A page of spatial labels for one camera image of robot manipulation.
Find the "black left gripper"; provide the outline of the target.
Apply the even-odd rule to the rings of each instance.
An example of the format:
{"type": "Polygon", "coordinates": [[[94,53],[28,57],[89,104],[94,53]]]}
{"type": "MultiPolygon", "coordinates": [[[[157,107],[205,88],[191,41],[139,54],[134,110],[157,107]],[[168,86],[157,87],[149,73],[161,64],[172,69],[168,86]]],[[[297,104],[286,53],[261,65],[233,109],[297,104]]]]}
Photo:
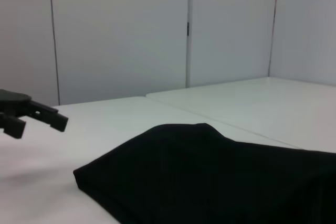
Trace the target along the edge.
{"type": "Polygon", "coordinates": [[[28,117],[46,123],[59,132],[65,131],[68,118],[57,109],[31,101],[29,95],[1,89],[1,129],[4,134],[15,139],[22,138],[26,122],[4,114],[24,115],[25,108],[28,117]]]}

